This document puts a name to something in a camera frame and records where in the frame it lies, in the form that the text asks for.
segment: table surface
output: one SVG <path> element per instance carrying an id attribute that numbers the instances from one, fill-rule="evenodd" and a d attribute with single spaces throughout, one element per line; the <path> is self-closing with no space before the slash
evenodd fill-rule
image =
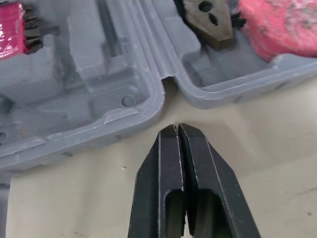
<path id="1" fill-rule="evenodd" d="M 208 111 L 164 85 L 150 129 L 13 178 L 7 238 L 126 238 L 136 172 L 157 133 L 180 122 L 201 129 L 233 168 L 263 238 L 315 238 L 317 78 Z"/>

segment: screw hole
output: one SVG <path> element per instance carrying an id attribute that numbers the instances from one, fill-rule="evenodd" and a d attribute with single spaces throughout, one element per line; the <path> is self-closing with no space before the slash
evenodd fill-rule
<path id="1" fill-rule="evenodd" d="M 8 134 L 5 132 L 0 132 L 0 146 L 4 145 L 8 140 Z"/>
<path id="2" fill-rule="evenodd" d="M 126 108 L 133 107 L 136 104 L 136 102 L 137 100 L 132 95 L 125 96 L 124 98 L 122 98 L 121 101 L 122 105 Z"/>
<path id="3" fill-rule="evenodd" d="M 212 9 L 212 7 L 213 5 L 209 1 L 202 1 L 198 6 L 199 10 L 203 12 L 209 12 Z"/>

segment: pliers jaw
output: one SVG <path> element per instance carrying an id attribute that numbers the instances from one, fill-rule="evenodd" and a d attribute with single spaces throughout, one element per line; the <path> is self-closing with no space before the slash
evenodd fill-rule
<path id="1" fill-rule="evenodd" d="M 260 238 L 233 170 L 197 128 L 170 125 L 140 167 L 128 238 Z"/>
<path id="2" fill-rule="evenodd" d="M 190 28 L 215 50 L 233 45 L 229 5 L 225 0 L 183 0 Z"/>

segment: red foam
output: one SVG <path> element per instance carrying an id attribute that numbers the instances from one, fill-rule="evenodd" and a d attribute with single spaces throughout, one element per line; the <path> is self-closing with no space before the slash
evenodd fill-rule
<path id="1" fill-rule="evenodd" d="M 19 2 L 0 5 L 0 60 L 24 53 L 23 14 Z"/>
<path id="2" fill-rule="evenodd" d="M 270 61 L 285 53 L 317 57 L 317 0 L 240 0 L 242 31 Z"/>

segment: tool case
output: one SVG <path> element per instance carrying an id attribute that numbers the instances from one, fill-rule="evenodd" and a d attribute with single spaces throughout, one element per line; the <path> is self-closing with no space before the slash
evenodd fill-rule
<path id="1" fill-rule="evenodd" d="M 317 59 L 268 63 L 235 31 L 215 51 L 184 24 L 173 0 L 22 0 L 44 47 L 0 60 L 0 182 L 102 147 L 153 125 L 173 78 L 200 109 L 240 103 L 317 75 Z M 236 0 L 229 0 L 236 12 Z"/>

